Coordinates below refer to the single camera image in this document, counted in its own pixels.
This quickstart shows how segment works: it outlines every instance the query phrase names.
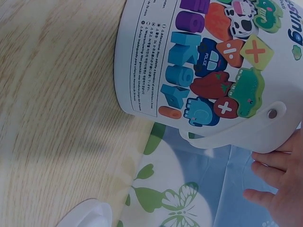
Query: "wood grain surface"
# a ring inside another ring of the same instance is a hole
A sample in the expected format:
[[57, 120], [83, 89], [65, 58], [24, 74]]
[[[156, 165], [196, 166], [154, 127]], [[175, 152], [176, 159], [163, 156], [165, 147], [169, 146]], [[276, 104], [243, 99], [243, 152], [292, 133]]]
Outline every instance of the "wood grain surface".
[[54, 227], [88, 198], [114, 223], [151, 122], [123, 113], [124, 0], [0, 0], [0, 226]]

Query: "bucket rivet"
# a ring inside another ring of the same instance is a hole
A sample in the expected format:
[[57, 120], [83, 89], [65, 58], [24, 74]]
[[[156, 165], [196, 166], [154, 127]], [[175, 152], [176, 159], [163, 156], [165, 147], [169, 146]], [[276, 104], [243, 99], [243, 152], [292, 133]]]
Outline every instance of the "bucket rivet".
[[268, 115], [269, 119], [274, 119], [278, 115], [278, 112], [275, 109], [271, 109], [267, 115]]

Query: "toy bucket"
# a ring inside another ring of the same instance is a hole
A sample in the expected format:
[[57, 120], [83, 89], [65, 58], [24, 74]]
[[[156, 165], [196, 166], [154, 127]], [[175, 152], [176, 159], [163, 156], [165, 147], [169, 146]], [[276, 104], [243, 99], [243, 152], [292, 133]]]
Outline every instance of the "toy bucket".
[[303, 115], [302, 16], [288, 0], [128, 0], [115, 53], [119, 104], [196, 147], [270, 152]]

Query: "bucket handle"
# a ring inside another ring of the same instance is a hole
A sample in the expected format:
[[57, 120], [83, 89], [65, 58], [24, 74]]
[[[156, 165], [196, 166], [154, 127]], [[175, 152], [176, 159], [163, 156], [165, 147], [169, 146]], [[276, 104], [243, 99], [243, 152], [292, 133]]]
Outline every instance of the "bucket handle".
[[[271, 111], [276, 111], [276, 116], [270, 116]], [[188, 131], [179, 130], [181, 137], [187, 140], [192, 146], [202, 149], [219, 148], [236, 143], [244, 137], [254, 135], [263, 128], [279, 121], [286, 113], [286, 105], [281, 101], [273, 102], [267, 108], [256, 115], [246, 119], [222, 132], [199, 139], [190, 139]]]

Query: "red plus sign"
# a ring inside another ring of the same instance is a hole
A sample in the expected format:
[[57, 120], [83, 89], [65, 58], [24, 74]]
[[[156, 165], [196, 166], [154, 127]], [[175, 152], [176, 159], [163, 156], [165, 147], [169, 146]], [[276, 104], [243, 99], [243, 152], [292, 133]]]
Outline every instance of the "red plus sign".
[[265, 52], [266, 52], [265, 49], [258, 49], [256, 40], [252, 41], [252, 49], [245, 51], [246, 54], [254, 55], [255, 63], [259, 62], [259, 57], [258, 57], [259, 53], [265, 53]]

